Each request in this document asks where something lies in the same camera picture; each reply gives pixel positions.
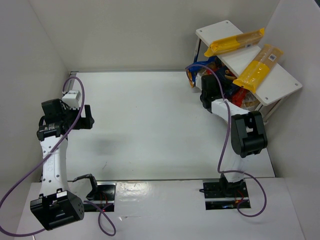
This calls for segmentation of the dark blue pasta box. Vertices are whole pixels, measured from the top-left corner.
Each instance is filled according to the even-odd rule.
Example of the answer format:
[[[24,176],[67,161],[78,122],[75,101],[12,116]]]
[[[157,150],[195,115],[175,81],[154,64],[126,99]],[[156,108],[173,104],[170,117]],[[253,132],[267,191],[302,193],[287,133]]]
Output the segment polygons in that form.
[[[240,87],[233,83],[237,77],[225,65],[218,68],[215,73],[221,82],[225,98],[230,99],[240,90]]]

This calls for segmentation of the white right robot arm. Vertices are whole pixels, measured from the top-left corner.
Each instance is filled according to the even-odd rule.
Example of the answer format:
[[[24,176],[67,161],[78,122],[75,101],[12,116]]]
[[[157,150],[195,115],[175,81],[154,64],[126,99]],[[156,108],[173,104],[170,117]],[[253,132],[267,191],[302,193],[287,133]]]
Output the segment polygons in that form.
[[[220,86],[213,75],[201,77],[200,101],[211,114],[225,122],[230,120],[230,124],[227,125],[227,146],[232,149],[224,151],[222,159],[226,160],[227,166],[221,167],[220,170],[224,172],[227,182],[239,182],[244,178],[247,162],[268,145],[262,114],[260,111],[248,111],[223,100]]]

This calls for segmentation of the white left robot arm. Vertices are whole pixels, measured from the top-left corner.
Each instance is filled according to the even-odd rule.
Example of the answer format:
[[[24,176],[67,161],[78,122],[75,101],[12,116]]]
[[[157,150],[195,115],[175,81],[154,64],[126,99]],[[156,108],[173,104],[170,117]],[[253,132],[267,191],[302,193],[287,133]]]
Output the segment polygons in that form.
[[[71,130],[91,129],[94,119],[89,105],[65,96],[42,102],[41,107],[44,115],[36,135],[45,161],[39,197],[30,202],[30,210],[50,231],[81,221],[85,216],[83,201],[68,185],[68,134]]]

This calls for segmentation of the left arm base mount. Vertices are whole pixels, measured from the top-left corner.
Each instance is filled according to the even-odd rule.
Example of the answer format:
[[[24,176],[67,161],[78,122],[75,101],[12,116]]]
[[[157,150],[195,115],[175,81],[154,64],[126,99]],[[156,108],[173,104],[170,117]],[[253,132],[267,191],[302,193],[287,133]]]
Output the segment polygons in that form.
[[[89,173],[74,178],[70,189],[73,194],[82,200],[85,212],[98,212],[94,206],[85,201],[94,203],[104,212],[114,212],[116,186],[116,182],[97,181],[96,178]]]

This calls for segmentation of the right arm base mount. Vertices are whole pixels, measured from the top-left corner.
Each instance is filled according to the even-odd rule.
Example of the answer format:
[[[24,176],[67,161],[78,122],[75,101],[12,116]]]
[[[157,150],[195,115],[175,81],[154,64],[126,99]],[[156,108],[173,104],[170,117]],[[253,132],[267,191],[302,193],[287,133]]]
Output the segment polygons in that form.
[[[229,183],[226,179],[205,180],[199,190],[204,195],[205,209],[208,210],[231,210],[250,209],[251,204],[247,185],[244,180]]]

